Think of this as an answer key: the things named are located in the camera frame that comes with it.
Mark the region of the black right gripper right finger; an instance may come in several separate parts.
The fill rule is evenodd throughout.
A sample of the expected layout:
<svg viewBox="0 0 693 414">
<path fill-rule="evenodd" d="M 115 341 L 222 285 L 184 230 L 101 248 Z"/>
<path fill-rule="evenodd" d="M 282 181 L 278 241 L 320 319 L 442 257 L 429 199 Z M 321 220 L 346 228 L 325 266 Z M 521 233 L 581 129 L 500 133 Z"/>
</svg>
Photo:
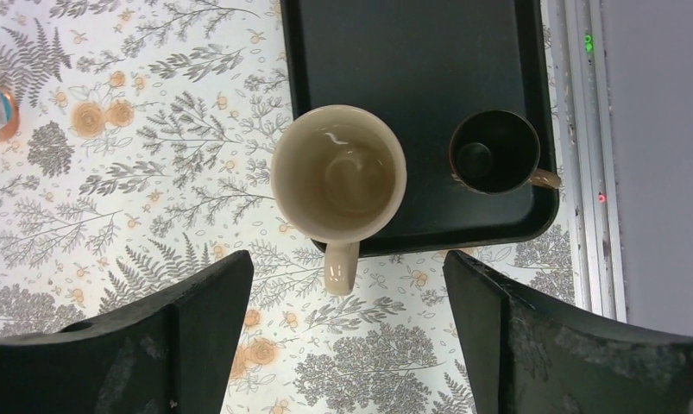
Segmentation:
<svg viewBox="0 0 693 414">
<path fill-rule="evenodd" d="M 458 250 L 444 279 L 480 413 L 693 413 L 693 336 L 620 323 Z"/>
</svg>

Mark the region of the cream floral mug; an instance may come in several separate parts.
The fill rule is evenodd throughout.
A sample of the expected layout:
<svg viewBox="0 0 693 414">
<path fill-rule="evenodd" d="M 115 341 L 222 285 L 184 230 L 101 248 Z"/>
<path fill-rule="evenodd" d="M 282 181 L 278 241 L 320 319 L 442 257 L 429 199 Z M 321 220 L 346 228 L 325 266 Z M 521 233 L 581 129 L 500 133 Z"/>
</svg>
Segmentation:
<svg viewBox="0 0 693 414">
<path fill-rule="evenodd" d="M 306 112 L 279 139 L 271 186 L 283 216 L 325 244 L 324 287 L 352 293 L 360 243 L 395 216 L 406 193 L 406 157 L 391 128 L 344 104 Z"/>
</svg>

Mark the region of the brown striped small mug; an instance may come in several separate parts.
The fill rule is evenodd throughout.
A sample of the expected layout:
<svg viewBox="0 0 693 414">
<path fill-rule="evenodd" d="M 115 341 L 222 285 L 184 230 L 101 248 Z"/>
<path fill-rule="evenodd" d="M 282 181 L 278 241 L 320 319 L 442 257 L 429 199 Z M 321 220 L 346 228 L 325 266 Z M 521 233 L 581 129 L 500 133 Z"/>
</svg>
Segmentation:
<svg viewBox="0 0 693 414">
<path fill-rule="evenodd" d="M 449 144 L 453 179 L 473 192 L 498 195 L 523 185 L 557 190 L 561 179 L 539 168 L 541 144 L 523 116 L 488 110 L 466 118 Z"/>
</svg>

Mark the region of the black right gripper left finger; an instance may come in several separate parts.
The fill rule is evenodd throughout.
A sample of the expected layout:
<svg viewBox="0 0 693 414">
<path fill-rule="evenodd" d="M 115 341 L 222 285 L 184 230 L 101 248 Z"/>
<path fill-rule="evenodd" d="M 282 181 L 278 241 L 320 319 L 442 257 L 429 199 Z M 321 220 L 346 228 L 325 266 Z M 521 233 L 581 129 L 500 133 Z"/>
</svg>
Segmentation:
<svg viewBox="0 0 693 414">
<path fill-rule="evenodd" d="M 0 413 L 218 413 L 254 267 L 240 250 L 54 333 L 0 338 Z"/>
</svg>

